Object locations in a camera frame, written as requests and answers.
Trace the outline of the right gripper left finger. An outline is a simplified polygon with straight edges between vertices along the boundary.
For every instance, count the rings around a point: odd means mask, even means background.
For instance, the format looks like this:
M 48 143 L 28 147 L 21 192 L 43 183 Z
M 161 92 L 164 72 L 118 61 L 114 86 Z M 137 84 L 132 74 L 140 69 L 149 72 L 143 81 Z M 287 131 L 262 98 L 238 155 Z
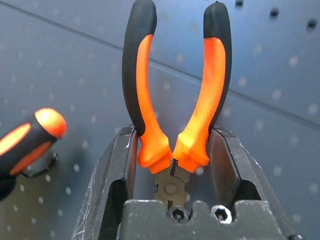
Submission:
M 138 137 L 133 125 L 121 128 L 94 166 L 73 240 L 115 240 L 125 201 L 133 198 Z

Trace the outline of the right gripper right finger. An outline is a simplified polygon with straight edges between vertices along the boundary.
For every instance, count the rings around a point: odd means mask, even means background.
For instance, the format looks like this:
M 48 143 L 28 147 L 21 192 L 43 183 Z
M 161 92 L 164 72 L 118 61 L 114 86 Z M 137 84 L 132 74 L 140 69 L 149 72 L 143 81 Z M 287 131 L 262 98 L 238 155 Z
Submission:
M 231 212 L 224 240 L 302 240 L 261 166 L 230 131 L 214 127 L 209 137 L 210 170 L 218 203 Z

